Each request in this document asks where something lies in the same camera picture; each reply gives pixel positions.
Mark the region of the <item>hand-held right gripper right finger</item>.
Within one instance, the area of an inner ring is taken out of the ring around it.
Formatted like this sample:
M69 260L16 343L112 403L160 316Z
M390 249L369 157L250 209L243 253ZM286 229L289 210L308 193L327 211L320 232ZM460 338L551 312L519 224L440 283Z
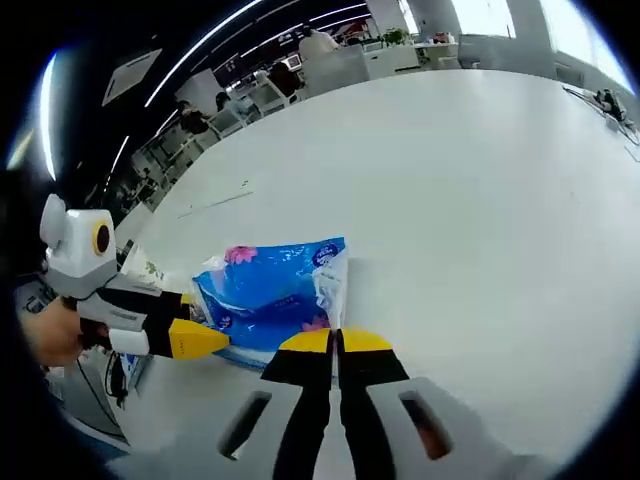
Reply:
M542 479L544 461L496 440L479 415L410 377L381 336L337 333L340 418L358 479Z

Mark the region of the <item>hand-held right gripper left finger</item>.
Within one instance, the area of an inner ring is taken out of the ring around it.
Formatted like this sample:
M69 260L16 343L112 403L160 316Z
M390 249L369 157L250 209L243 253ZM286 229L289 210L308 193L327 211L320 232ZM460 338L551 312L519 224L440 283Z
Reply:
M261 377L193 414L175 440L136 456L137 479L310 479L329 421L334 335L286 340Z

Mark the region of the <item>person's left hand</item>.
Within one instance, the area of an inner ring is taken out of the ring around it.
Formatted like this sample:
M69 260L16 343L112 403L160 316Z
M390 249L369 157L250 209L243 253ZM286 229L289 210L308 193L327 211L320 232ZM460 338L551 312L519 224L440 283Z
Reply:
M86 350L80 339L80 317L61 297L39 313L22 312L19 321L34 358L43 367L68 366Z

